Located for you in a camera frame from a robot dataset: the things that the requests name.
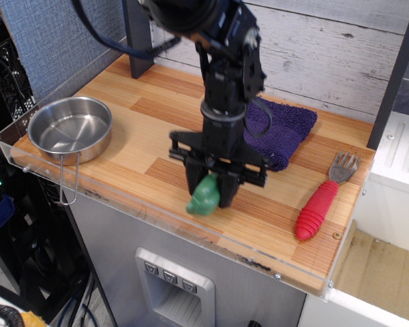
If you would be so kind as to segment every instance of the screw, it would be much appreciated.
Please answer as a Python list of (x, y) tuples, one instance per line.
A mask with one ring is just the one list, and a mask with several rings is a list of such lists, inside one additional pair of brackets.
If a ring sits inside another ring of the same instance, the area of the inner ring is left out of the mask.
[(340, 240), (342, 238), (342, 234), (341, 233), (333, 233), (333, 238), (335, 240)]

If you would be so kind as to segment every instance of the metal fork head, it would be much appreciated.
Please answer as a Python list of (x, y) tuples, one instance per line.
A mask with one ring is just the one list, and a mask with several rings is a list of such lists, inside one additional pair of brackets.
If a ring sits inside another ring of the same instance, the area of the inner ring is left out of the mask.
[(329, 179), (336, 183), (342, 183), (347, 181), (356, 171), (361, 162), (361, 157), (356, 159), (355, 155), (348, 158), (350, 154), (343, 151), (339, 152), (338, 156), (332, 163), (329, 170)]

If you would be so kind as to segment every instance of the yellow object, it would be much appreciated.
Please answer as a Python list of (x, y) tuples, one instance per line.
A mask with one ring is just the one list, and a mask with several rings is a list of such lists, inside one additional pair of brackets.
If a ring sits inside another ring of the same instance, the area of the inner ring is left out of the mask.
[(32, 311), (22, 312), (21, 318), (25, 323), (25, 327), (46, 327), (46, 323), (41, 317), (35, 315)]

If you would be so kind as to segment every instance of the wood plank wall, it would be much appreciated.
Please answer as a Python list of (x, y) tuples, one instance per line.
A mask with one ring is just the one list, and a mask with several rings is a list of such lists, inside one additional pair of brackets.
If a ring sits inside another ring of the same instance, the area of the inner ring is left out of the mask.
[[(409, 0), (249, 0), (266, 93), (373, 123), (409, 21)], [(155, 44), (170, 35), (151, 25)], [(156, 62), (200, 74), (183, 40)]]

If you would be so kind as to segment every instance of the red handle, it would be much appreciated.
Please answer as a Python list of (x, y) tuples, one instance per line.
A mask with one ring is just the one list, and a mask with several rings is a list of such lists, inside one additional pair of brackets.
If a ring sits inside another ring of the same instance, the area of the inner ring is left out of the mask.
[(324, 218), (338, 193), (335, 181), (326, 181), (319, 186), (303, 209), (295, 224), (295, 235), (299, 240), (307, 240), (320, 229)]

